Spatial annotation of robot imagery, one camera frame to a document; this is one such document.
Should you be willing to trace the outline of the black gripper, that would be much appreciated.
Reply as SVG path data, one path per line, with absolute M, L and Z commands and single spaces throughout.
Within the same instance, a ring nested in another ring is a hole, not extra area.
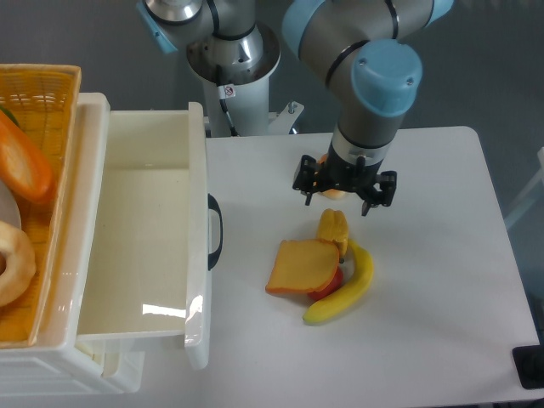
M 396 192 L 396 172 L 379 173 L 381 161 L 370 164 L 370 160 L 359 156 L 355 163 L 345 161 L 329 146 L 328 157 L 319 164 L 312 156 L 302 155 L 294 173 L 292 188 L 305 197 L 309 206 L 313 195 L 330 189 L 355 193 L 363 203 L 361 215 L 366 216 L 372 208 L 390 207 Z

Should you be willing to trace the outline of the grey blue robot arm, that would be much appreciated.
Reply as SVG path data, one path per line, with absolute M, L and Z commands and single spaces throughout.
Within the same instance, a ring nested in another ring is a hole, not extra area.
M 402 38 L 447 14 L 449 1 L 295 1 L 280 34 L 258 21 L 253 1 L 140 1 L 165 53 L 181 51 L 201 80 L 214 137 L 265 135 L 269 77 L 285 44 L 343 110 L 326 159 L 303 156 L 292 187 L 311 199 L 356 194 L 362 212 L 392 203 L 394 171 L 381 170 L 422 80 L 422 62 Z

